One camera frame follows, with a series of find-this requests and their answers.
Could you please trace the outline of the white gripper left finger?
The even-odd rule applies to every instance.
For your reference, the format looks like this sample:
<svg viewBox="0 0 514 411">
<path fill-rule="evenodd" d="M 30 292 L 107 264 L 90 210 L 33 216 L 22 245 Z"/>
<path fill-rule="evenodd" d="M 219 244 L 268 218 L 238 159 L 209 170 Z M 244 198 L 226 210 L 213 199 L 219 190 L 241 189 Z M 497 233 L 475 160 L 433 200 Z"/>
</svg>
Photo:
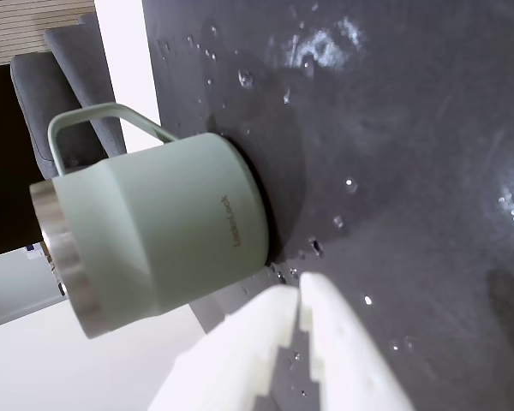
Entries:
<svg viewBox="0 0 514 411">
<path fill-rule="evenodd" d="M 176 357 L 151 410 L 251 410 L 270 392 L 281 348 L 291 345 L 299 290 L 256 295 Z"/>
</svg>

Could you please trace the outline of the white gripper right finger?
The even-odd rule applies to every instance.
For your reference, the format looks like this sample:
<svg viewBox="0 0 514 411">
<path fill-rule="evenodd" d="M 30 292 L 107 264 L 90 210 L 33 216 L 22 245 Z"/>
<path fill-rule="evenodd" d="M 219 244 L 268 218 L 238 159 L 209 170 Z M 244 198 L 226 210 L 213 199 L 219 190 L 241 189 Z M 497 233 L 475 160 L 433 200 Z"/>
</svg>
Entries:
<svg viewBox="0 0 514 411">
<path fill-rule="evenodd" d="M 351 305 L 325 275 L 300 278 L 299 328 L 322 410 L 411 410 L 412 402 Z"/>
</svg>

